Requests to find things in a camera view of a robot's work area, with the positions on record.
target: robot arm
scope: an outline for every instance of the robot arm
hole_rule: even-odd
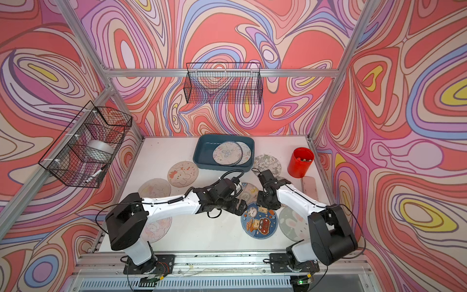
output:
[[[311,199],[290,181],[277,180],[270,170],[260,172],[258,178],[263,186],[256,202],[259,206],[277,210],[284,203],[308,220],[310,239],[288,248],[291,266],[316,259],[330,265],[358,248],[355,235],[340,206],[327,206]]]
[[[241,174],[232,179],[224,178],[232,172]],[[240,216],[247,208],[244,200],[238,200],[243,171],[225,173],[214,184],[203,188],[190,188],[185,195],[165,198],[140,198],[137,192],[129,194],[107,216],[106,223],[112,250],[123,250],[135,265],[153,259],[149,244],[140,238],[146,224],[167,217],[226,210]]]

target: blue coaster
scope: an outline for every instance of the blue coaster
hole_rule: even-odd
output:
[[[258,207],[256,203],[248,205],[240,220],[243,230],[257,239],[268,238],[277,229],[277,214],[273,210]]]

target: psychedelic wall pattern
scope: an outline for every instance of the psychedelic wall pattern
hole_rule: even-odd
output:
[[[50,2],[20,4],[0,4],[1,208],[82,106],[102,91]]]
[[[73,1],[108,68],[186,68],[228,56],[264,68],[337,68],[363,1]]]
[[[384,291],[467,290],[466,40],[465,1],[382,1],[314,136]]]
[[[0,3],[0,27],[3,208],[103,86],[53,0]],[[107,105],[115,107],[111,100]],[[137,143],[130,132],[100,189],[65,187],[54,178],[46,182],[0,242],[1,292],[60,289],[96,238],[92,220],[112,201]]]
[[[75,3],[109,68],[250,61],[268,69],[336,68],[361,7],[356,0]],[[114,84],[146,136],[304,135],[330,80],[264,78],[260,106],[187,105],[183,78],[114,78]]]
[[[144,136],[306,135],[331,78],[280,77],[259,104],[187,104],[183,78],[114,78]]]

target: white table surface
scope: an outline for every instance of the white table surface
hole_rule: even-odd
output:
[[[252,137],[255,141],[255,156],[270,154],[276,157],[282,165],[280,176],[288,179],[297,189],[301,190],[299,178],[293,178],[287,172],[292,151],[297,147],[308,147],[303,136]],[[197,137],[164,137],[147,138],[130,174],[120,201],[153,178],[167,179],[169,168],[180,161],[192,161],[198,142]],[[212,184],[224,171],[200,169],[196,181],[190,186],[203,187]],[[316,179],[319,201],[329,204],[323,183],[319,177],[315,162],[306,173]],[[243,175],[241,182],[252,183],[259,189],[258,177],[249,171]],[[177,188],[172,186],[171,195],[185,193],[190,187]],[[274,250],[285,249],[293,241],[288,239],[277,227],[276,232],[267,239],[255,239],[245,233],[240,217],[223,211],[216,219],[210,219],[206,214],[181,215],[172,217],[172,225],[167,234],[159,241],[151,244],[154,251],[210,251],[210,250]],[[105,236],[101,252],[112,251],[108,235]]]

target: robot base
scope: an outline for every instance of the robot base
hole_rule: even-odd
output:
[[[133,263],[131,258],[128,257],[123,273],[125,275],[161,274],[165,276],[172,273],[174,268],[174,259],[175,255],[154,255],[152,259],[137,266]]]
[[[309,272],[314,274],[319,272],[318,262],[307,261],[303,263],[294,263],[290,260],[290,255],[287,253],[274,253],[269,254],[269,260],[271,261],[271,272],[273,273],[290,273],[292,272]]]

